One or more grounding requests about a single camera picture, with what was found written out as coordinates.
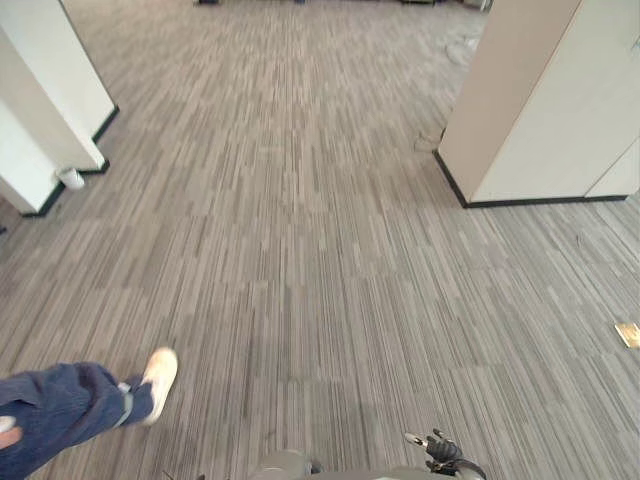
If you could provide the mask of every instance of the white pillar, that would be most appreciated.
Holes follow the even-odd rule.
[[[0,195],[40,212],[64,167],[100,170],[115,105],[57,0],[0,1]]]
[[[438,148],[466,202],[592,196],[640,131],[639,34],[638,0],[496,2]]]

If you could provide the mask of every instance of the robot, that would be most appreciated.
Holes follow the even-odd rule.
[[[322,467],[301,452],[284,450],[273,453],[262,460],[250,480],[299,480],[313,475],[309,480],[437,480],[444,476],[461,480],[486,480],[478,465],[466,460],[462,450],[438,429],[436,437],[426,439],[405,433],[405,439],[423,448],[433,461],[427,460],[429,471],[420,468],[396,467],[381,472],[323,472]]]

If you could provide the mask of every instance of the floor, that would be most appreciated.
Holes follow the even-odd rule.
[[[640,197],[462,210],[429,153],[486,16],[395,2],[66,0],[112,167],[0,223],[0,374],[172,345],[153,428],[38,479],[243,479],[278,448],[491,479],[637,479]]]

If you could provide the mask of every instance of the blue jeans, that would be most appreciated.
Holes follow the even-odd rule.
[[[143,420],[151,385],[130,379],[129,392],[97,363],[59,364],[0,380],[0,416],[16,419],[22,439],[0,449],[0,479],[22,479],[65,448]]]

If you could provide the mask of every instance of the person's leg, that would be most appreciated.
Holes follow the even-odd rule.
[[[153,423],[176,371],[175,353],[160,349],[130,392],[96,363],[60,364],[0,380],[0,417],[15,420],[14,434],[20,429],[19,440],[0,449],[2,478],[24,478],[63,449],[115,426]]]

